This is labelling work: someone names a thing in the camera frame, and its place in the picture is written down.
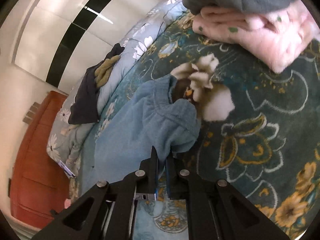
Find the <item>light blue garment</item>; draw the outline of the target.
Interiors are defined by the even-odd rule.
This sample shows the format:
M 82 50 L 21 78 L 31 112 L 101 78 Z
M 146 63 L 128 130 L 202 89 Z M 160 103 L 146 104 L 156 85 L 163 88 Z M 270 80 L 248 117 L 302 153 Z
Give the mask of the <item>light blue garment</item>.
M 178 80 L 168 74 L 142 84 L 96 140 L 93 165 L 83 169 L 80 194 L 98 181 L 114 183 L 135 172 L 154 147 L 159 165 L 170 152 L 187 152 L 199 136 L 201 122 L 188 100 L 174 100 Z

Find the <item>small card tag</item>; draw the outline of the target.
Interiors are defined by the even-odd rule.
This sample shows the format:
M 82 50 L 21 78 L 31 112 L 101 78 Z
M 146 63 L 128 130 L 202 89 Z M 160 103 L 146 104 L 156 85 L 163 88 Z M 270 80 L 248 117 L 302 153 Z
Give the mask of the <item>small card tag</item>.
M 76 177 L 76 175 L 61 160 L 58 162 L 58 165 L 63 169 L 64 173 L 68 178 Z

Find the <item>orange wooden headboard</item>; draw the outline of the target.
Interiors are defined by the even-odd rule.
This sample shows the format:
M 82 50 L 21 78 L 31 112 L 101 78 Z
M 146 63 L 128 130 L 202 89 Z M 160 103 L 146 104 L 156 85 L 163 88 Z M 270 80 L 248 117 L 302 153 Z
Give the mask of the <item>orange wooden headboard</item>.
M 69 179 L 47 154 L 47 142 L 56 114 L 66 96 L 48 93 L 23 137 L 13 168 L 10 186 L 11 215 L 38 229 L 61 212 L 69 197 Z

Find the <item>light blue floral quilt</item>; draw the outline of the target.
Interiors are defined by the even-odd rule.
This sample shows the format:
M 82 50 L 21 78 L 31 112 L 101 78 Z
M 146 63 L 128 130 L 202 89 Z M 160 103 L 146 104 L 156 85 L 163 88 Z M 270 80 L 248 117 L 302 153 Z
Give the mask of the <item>light blue floral quilt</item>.
M 84 140 L 102 119 L 103 108 L 117 85 L 156 38 L 185 11 L 182 0 L 161 0 L 73 87 L 56 115 L 47 144 L 48 155 L 68 178 L 78 176 Z

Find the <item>teal floral bed blanket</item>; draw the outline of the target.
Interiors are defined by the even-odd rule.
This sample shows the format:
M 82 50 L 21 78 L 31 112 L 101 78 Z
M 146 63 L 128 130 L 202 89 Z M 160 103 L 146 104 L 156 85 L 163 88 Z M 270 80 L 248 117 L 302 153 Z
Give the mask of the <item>teal floral bed blanket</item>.
M 230 182 L 296 239 L 319 211 L 319 41 L 275 74 L 240 46 L 194 33 L 192 21 L 185 12 L 167 27 L 118 85 L 85 141 L 71 198 L 91 187 L 95 141 L 138 86 L 214 54 L 214 80 L 230 89 L 235 108 L 225 121 L 202 123 L 199 142 L 183 161 L 203 179 Z

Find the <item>dark navy garment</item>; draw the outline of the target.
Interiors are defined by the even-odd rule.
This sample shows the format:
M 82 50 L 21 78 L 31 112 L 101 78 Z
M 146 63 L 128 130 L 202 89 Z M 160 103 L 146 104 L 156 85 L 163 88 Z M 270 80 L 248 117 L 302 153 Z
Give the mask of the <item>dark navy garment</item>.
M 115 44 L 103 61 L 86 70 L 74 103 L 71 105 L 71 114 L 68 119 L 69 124 L 80 125 L 98 122 L 97 101 L 100 88 L 96 87 L 94 72 L 106 59 L 120 55 L 123 51 L 124 47 L 119 43 Z

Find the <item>olive yellow garment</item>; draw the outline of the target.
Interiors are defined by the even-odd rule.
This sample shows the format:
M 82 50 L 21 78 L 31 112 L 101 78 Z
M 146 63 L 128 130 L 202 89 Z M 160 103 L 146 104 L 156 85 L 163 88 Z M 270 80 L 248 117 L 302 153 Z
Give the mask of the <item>olive yellow garment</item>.
M 95 75 L 95 83 L 97 88 L 100 88 L 107 83 L 111 75 L 112 69 L 119 59 L 120 59 L 119 55 L 113 56 L 110 59 L 106 59 L 101 64 L 101 66 L 95 70 L 94 75 Z

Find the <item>pink fleece folded garment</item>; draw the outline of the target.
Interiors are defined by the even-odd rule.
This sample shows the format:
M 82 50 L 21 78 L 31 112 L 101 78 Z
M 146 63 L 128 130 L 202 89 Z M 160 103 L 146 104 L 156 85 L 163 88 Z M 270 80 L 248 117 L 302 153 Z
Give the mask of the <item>pink fleece folded garment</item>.
M 296 0 L 266 14 L 204 7 L 193 19 L 193 31 L 210 40 L 238 44 L 274 73 L 281 73 L 319 34 L 319 27 L 302 1 Z

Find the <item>white black striped wardrobe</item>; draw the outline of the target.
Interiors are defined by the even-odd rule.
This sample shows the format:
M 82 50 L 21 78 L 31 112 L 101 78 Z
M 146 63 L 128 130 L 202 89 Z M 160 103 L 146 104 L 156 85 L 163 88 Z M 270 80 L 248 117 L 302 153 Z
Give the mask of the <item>white black striped wardrobe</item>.
M 9 62 L 63 91 L 160 0 L 17 0 Z

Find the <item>wall switch panel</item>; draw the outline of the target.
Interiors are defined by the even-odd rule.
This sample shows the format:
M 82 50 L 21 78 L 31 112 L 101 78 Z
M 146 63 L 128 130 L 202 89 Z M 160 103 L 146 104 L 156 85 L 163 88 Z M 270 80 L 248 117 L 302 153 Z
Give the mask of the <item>wall switch panel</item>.
M 40 107 L 40 104 L 37 103 L 37 102 L 34 102 L 34 103 L 30 106 L 30 108 L 28 109 L 26 115 L 25 115 L 24 118 L 23 118 L 23 122 L 24 122 L 25 124 L 28 124 L 28 125 L 29 125 L 29 124 L 33 121 L 33 118 L 34 118 L 36 112 L 38 111 L 39 107 Z

